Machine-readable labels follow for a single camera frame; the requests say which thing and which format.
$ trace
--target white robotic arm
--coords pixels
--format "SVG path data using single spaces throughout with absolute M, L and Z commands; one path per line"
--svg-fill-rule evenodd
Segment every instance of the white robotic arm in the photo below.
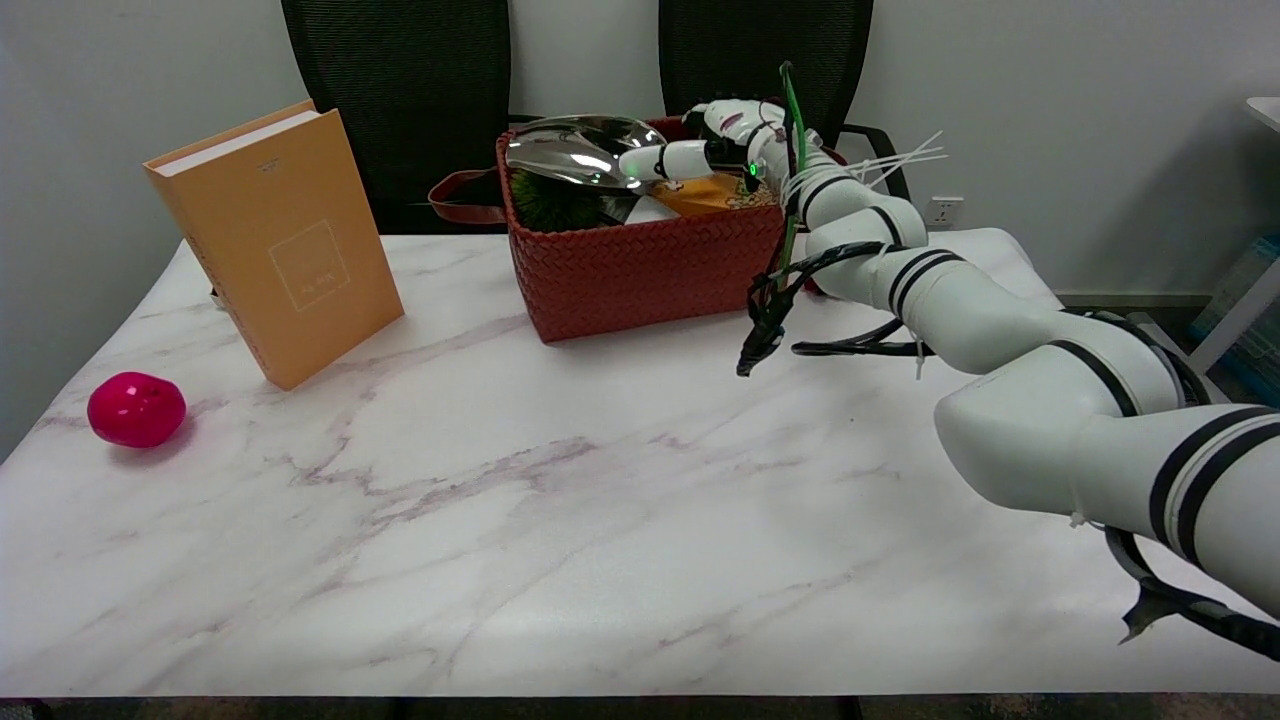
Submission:
M 791 179 L 782 110 L 754 101 L 695 109 L 746 147 L 756 174 L 808 224 L 810 258 L 876 241 L 892 252 L 818 270 L 827 293 L 888 310 L 952 368 L 982 375 L 943 398 L 934 420 L 960 475 L 987 500 L 1106 527 L 1143 588 L 1130 637 L 1181 614 L 1280 660 L 1280 633 L 1151 575 L 1132 542 L 1161 542 L 1280 618 L 1280 414 L 1187 407 L 1169 359 L 1124 322 L 1047 310 L 955 254 L 928 247 L 910 202 L 858 182 L 809 135 Z

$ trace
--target marble table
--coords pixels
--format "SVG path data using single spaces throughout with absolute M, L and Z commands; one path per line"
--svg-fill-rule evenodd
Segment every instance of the marble table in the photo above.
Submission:
M 1055 304 L 1007 234 L 936 242 Z M 548 347 L 504 238 L 387 249 L 408 315 L 289 393 L 178 250 L 0 468 L 0 693 L 1280 691 L 1179 619 L 1116 647 L 1133 582 L 1101 533 L 965 486 L 941 363 L 741 379 L 741 315 Z M 806 297 L 788 329 L 881 320 Z M 169 446 L 87 429 L 125 369 L 187 395 Z

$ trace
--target pink ball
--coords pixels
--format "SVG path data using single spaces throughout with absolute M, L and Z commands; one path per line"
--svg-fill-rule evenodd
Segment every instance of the pink ball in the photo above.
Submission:
M 88 396 L 88 425 L 124 447 L 155 447 L 182 425 L 187 401 L 178 386 L 145 373 L 120 373 Z

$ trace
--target black office chair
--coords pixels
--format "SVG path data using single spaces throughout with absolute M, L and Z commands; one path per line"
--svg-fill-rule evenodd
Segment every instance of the black office chair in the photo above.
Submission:
M 658 61 L 668 115 L 718 97 L 781 95 L 778 65 L 792 77 L 805 124 L 835 147 L 841 133 L 867 137 L 878 158 L 896 155 L 878 128 L 845 124 L 863 74 L 872 0 L 660 0 Z M 910 200 L 901 168 L 884 178 Z
M 428 191 L 494 164 L 507 129 L 507 0 L 282 0 L 302 81 L 337 108 L 379 232 L 467 233 Z

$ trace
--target basket handle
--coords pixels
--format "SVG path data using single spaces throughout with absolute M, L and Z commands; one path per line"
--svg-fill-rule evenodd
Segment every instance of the basket handle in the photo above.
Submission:
M 493 168 L 488 170 L 458 170 L 449 173 L 426 193 L 426 200 L 435 209 L 436 215 L 451 223 L 460 225 L 506 225 L 507 211 L 499 205 L 461 205 L 449 201 L 449 196 L 457 192 L 460 187 L 492 172 Z

